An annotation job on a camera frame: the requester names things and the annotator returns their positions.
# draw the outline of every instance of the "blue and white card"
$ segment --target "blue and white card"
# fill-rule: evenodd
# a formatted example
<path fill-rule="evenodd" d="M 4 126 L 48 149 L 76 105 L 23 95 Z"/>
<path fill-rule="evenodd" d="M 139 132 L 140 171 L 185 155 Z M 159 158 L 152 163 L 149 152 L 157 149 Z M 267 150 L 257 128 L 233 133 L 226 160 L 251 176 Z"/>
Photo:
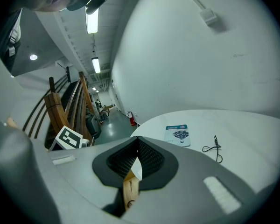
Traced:
<path fill-rule="evenodd" d="M 187 125 L 167 126 L 165 133 L 165 142 L 175 144 L 181 147 L 191 145 Z"/>

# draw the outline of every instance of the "red fire extinguisher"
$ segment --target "red fire extinguisher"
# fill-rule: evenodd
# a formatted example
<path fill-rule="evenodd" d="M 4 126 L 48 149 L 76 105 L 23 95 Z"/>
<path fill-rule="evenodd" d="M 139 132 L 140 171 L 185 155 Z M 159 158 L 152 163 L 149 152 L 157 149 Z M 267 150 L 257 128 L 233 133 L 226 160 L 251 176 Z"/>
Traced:
<path fill-rule="evenodd" d="M 127 113 L 127 115 L 128 115 L 128 117 L 129 117 L 129 119 L 130 119 L 131 126 L 135 126 L 136 123 L 135 123 L 135 120 L 134 120 L 134 118 L 133 118 L 132 112 L 129 111 L 129 112 Z"/>

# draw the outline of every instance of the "ceiling light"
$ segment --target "ceiling light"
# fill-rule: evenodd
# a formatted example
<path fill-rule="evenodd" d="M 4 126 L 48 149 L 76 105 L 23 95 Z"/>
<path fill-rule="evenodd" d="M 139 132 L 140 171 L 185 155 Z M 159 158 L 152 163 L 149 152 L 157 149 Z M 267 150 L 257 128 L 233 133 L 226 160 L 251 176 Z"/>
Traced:
<path fill-rule="evenodd" d="M 92 60 L 92 64 L 93 64 L 95 73 L 100 73 L 101 69 L 99 67 L 98 57 L 92 58 L 91 60 Z"/>
<path fill-rule="evenodd" d="M 86 14 L 86 26 L 87 26 L 87 33 L 97 33 L 98 32 L 98 10 L 96 10 L 93 14 L 88 15 L 86 13 L 87 7 L 85 7 L 85 14 Z"/>
<path fill-rule="evenodd" d="M 30 60 L 35 61 L 36 59 L 37 59 L 37 55 L 33 54 L 33 55 L 30 56 Z"/>

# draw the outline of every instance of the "tabletop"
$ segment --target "tabletop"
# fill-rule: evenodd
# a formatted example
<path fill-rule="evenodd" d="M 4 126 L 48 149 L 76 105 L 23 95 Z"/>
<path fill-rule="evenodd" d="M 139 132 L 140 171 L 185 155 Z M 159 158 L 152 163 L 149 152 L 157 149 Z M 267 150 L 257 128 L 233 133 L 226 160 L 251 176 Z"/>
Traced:
<path fill-rule="evenodd" d="M 155 117 L 133 136 L 164 140 L 166 126 L 187 125 L 190 148 L 202 152 L 217 136 L 222 166 L 242 178 L 255 192 L 280 176 L 280 119 L 250 112 L 188 110 Z M 216 160 L 217 149 L 204 153 Z"/>

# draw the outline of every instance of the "concrete floor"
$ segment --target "concrete floor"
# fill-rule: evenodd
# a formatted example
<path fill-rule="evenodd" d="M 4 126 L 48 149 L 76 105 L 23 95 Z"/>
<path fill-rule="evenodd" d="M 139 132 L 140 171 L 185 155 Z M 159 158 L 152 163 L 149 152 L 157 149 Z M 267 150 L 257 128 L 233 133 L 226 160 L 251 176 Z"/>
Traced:
<path fill-rule="evenodd" d="M 110 110 L 110 115 L 104 120 L 104 124 L 101 128 L 102 133 L 99 138 L 95 140 L 94 145 L 105 144 L 130 137 L 137 129 L 137 125 L 131 126 L 129 118 L 120 111 L 117 111 L 116 108 L 113 108 Z"/>

